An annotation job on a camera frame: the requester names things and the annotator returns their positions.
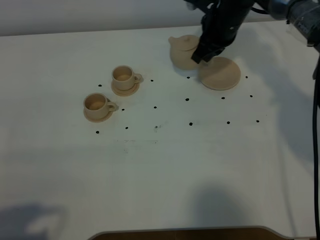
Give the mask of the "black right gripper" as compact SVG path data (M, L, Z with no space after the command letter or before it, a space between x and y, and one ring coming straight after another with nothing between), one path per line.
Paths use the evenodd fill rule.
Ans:
M253 0L188 0L205 13L202 35L191 59L199 64L219 56L236 38L237 32L254 5Z

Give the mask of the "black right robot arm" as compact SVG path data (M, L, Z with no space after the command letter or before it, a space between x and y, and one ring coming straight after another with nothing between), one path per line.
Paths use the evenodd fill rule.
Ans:
M189 0L200 9L202 34L191 58L199 64L220 55L236 39L250 11L286 20L304 37L308 47L320 49L320 2L318 0Z

